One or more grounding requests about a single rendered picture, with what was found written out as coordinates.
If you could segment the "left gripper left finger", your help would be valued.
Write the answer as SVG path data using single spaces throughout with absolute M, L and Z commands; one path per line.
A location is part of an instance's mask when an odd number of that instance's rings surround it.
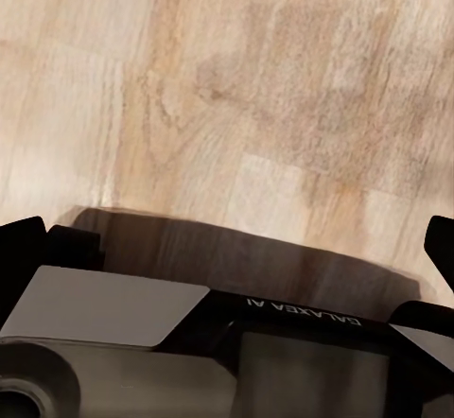
M 49 252 L 40 216 L 0 226 L 0 328 Z

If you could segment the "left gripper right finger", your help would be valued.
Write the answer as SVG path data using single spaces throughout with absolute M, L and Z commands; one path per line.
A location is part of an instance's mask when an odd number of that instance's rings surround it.
M 454 219 L 437 215 L 431 217 L 424 250 L 454 291 Z

